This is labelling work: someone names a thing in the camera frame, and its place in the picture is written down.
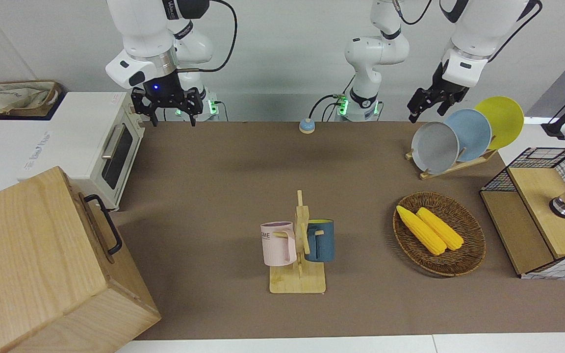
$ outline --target pink mug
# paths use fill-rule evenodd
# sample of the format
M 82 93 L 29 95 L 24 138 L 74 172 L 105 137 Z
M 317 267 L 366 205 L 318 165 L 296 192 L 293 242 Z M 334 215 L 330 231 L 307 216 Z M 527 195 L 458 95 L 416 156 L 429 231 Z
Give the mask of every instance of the pink mug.
M 286 266 L 296 262 L 296 235 L 293 223 L 269 222 L 260 225 L 263 259 L 267 266 Z

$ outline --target table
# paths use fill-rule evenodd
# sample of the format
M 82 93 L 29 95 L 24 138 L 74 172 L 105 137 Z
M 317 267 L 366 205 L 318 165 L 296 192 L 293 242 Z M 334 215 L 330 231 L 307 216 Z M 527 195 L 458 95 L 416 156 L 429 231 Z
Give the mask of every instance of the table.
M 163 320 L 139 339 L 565 331 L 565 281 L 521 280 L 478 196 L 500 158 L 421 181 L 402 156 L 419 125 L 160 123 L 114 214 Z M 272 295 L 258 224 L 291 219 L 296 190 L 335 219 L 324 295 Z M 394 252 L 397 201 L 453 197 L 486 234 L 481 267 L 422 275 Z

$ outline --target oven door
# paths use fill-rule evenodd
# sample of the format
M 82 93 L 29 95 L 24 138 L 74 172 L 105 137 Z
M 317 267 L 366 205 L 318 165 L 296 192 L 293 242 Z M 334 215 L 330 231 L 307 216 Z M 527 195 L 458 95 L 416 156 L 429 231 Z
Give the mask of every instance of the oven door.
M 113 126 L 108 137 L 108 142 L 101 154 L 103 163 L 100 163 L 99 173 L 96 175 L 96 184 L 109 196 L 112 204 L 108 207 L 117 208 L 121 193 L 128 180 L 134 157 L 141 143 L 135 127 L 126 114 L 122 111 L 121 118 Z

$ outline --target oven window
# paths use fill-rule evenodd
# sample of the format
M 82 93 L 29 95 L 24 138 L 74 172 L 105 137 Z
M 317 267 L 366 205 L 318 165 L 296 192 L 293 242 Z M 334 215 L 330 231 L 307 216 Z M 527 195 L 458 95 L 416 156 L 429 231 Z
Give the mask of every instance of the oven window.
M 128 130 L 128 127 L 124 128 L 124 133 L 119 140 L 117 145 L 117 150 L 115 151 L 112 159 L 108 159 L 106 164 L 103 166 L 102 177 L 108 183 L 108 186 L 115 190 L 117 187 L 117 181 L 121 175 L 121 170 L 124 168 L 126 159 L 128 158 L 128 152 L 132 146 L 132 134 Z

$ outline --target woven basket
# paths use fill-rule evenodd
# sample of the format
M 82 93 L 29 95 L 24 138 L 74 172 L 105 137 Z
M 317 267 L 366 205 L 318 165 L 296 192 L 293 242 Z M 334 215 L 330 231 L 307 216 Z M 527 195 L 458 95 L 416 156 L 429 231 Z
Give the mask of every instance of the woven basket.
M 451 226 L 464 242 L 458 250 L 446 250 L 441 255 L 431 254 L 402 222 L 394 210 L 395 237 L 404 253 L 415 264 L 444 277 L 466 275 L 474 271 L 485 257 L 485 237 L 477 220 L 457 201 L 436 192 L 417 192 L 402 199 L 398 205 L 417 212 L 421 207 Z

